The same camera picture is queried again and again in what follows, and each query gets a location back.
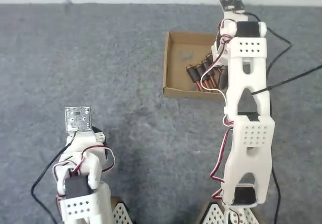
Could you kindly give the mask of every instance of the red wire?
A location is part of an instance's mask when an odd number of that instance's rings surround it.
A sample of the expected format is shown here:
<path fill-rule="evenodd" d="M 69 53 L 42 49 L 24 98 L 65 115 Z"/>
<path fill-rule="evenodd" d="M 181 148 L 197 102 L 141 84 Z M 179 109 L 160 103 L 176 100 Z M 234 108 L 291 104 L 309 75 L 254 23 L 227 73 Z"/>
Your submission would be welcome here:
<path fill-rule="evenodd" d="M 221 163 L 221 160 L 222 160 L 222 157 L 223 157 L 223 152 L 225 150 L 226 142 L 227 142 L 227 139 L 228 139 L 228 133 L 229 133 L 230 130 L 232 130 L 232 127 L 230 127 L 225 133 L 225 136 L 224 136 L 224 139 L 223 139 L 223 142 L 222 142 L 222 147 L 221 147 L 221 150 L 220 150 L 220 153 L 219 153 L 219 158 L 218 158 L 217 164 L 216 164 L 215 168 L 213 169 L 213 171 L 210 173 L 211 178 L 215 177 L 214 175 L 215 175 L 215 173 L 217 172 L 217 170 L 220 167 L 220 163 Z"/>
<path fill-rule="evenodd" d="M 82 165 L 83 161 L 84 161 L 84 153 L 87 151 L 87 150 L 91 150 L 93 148 L 105 148 L 107 150 L 111 150 L 109 147 L 105 147 L 105 146 L 102 146 L 102 145 L 94 145 L 94 146 L 89 146 L 87 147 L 86 149 L 84 149 L 82 151 L 82 154 L 81 154 L 81 157 L 82 157 L 82 160 L 80 161 L 80 163 L 75 167 L 75 169 L 72 171 L 73 173 L 76 172 L 80 166 Z M 107 167 L 106 169 L 103 169 L 102 172 L 106 172 L 106 171 L 109 171 L 110 169 L 112 169 L 115 165 L 115 157 L 113 157 L 113 164 L 109 167 Z"/>

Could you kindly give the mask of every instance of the cardboard box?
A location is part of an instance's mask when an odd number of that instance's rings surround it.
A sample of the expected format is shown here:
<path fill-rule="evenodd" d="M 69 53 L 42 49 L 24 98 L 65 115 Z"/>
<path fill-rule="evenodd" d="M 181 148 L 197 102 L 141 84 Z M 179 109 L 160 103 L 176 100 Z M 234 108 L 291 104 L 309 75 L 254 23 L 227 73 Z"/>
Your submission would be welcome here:
<path fill-rule="evenodd" d="M 215 34 L 184 31 L 167 33 L 163 93 L 166 97 L 220 99 L 218 92 L 199 92 L 186 72 L 188 65 L 201 63 L 215 41 Z"/>

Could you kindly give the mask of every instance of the white robotic arm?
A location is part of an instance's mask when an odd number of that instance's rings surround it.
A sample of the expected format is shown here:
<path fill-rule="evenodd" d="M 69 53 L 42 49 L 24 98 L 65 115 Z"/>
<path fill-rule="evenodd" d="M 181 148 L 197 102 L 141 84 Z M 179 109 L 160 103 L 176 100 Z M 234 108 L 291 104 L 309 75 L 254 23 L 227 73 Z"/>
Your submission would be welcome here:
<path fill-rule="evenodd" d="M 221 189 L 213 197 L 222 199 L 224 223 L 240 220 L 240 223 L 247 224 L 249 208 L 266 200 L 272 170 L 271 144 L 275 122 L 270 116 L 269 91 L 254 95 L 257 109 L 253 112 L 240 112 L 238 103 L 244 89 L 255 92 L 266 88 L 267 27 L 264 22 L 248 22 L 241 0 L 220 2 L 224 19 L 211 47 L 212 67 L 228 68 L 228 89 L 226 94 L 221 92 L 225 97 L 223 123 L 232 128 L 233 138 L 223 179 L 213 175 L 219 167 L 228 131 L 220 150 L 221 156 L 211 174 L 213 179 L 221 182 Z M 247 64 L 250 73 L 244 72 Z M 255 182 L 243 183 L 243 176 L 249 173 Z"/>
<path fill-rule="evenodd" d="M 65 116 L 66 145 L 71 145 L 53 166 L 62 219 L 65 224 L 112 224 L 111 191 L 101 174 L 114 166 L 114 154 L 104 145 L 104 134 L 92 130 L 89 107 L 66 108 Z M 113 164 L 103 170 L 105 150 L 110 151 Z"/>

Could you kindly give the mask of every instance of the electronic component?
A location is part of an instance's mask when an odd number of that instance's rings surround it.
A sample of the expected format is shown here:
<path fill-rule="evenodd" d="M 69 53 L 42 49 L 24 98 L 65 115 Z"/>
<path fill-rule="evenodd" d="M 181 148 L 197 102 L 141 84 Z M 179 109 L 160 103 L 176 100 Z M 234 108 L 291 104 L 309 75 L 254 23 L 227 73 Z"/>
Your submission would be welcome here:
<path fill-rule="evenodd" d="M 65 179 L 66 199 L 90 195 L 93 190 L 88 184 L 87 175 L 72 176 Z"/>
<path fill-rule="evenodd" d="M 228 66 L 221 68 L 221 74 L 219 76 L 219 89 L 223 90 L 228 85 Z"/>
<path fill-rule="evenodd" d="M 219 0 L 224 12 L 245 10 L 242 0 Z"/>
<path fill-rule="evenodd" d="M 208 60 L 211 64 L 213 63 L 213 57 L 211 52 L 206 54 L 206 60 Z"/>
<path fill-rule="evenodd" d="M 187 66 L 186 70 L 187 70 L 187 73 L 190 76 L 190 79 L 192 80 L 192 82 L 196 83 L 198 91 L 202 92 L 203 90 L 200 85 L 200 77 L 199 77 L 196 69 L 192 65 L 189 65 L 189 66 Z"/>
<path fill-rule="evenodd" d="M 90 107 L 65 108 L 66 132 L 91 131 L 92 117 Z"/>
<path fill-rule="evenodd" d="M 236 37 L 259 38 L 260 36 L 261 36 L 260 25 L 258 22 L 253 22 L 253 21 L 237 22 Z"/>
<path fill-rule="evenodd" d="M 207 70 L 210 66 L 211 66 L 211 63 L 210 61 L 208 60 L 208 58 L 212 58 L 212 55 L 208 56 L 207 59 L 204 59 L 201 61 L 201 64 L 203 65 L 203 67 L 205 68 L 205 70 Z M 207 75 L 210 77 L 210 80 L 212 82 L 212 84 L 214 85 L 215 88 L 218 88 L 218 84 L 216 82 L 216 79 L 215 79 L 215 72 L 213 70 L 210 70 Z"/>
<path fill-rule="evenodd" d="M 201 64 L 197 64 L 195 68 L 199 74 L 199 77 L 201 77 L 205 73 L 205 68 Z M 213 89 L 215 87 L 209 81 L 209 76 L 207 74 L 203 77 L 202 83 L 204 83 L 208 89 Z"/>

